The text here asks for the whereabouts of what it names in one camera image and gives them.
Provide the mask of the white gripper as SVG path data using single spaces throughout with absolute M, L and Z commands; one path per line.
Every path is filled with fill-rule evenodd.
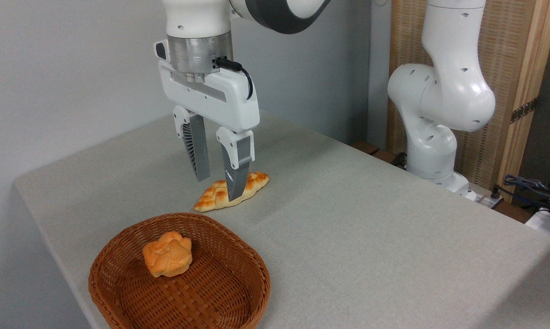
M 206 75 L 204 83 L 190 82 L 171 66 L 167 40 L 155 44 L 164 92 L 179 106 L 173 110 L 177 136 L 183 140 L 198 181 L 211 175 L 204 118 L 223 126 L 217 131 L 229 201 L 246 187 L 249 166 L 255 160 L 254 129 L 260 122 L 258 98 L 248 98 L 246 75 L 221 69 Z

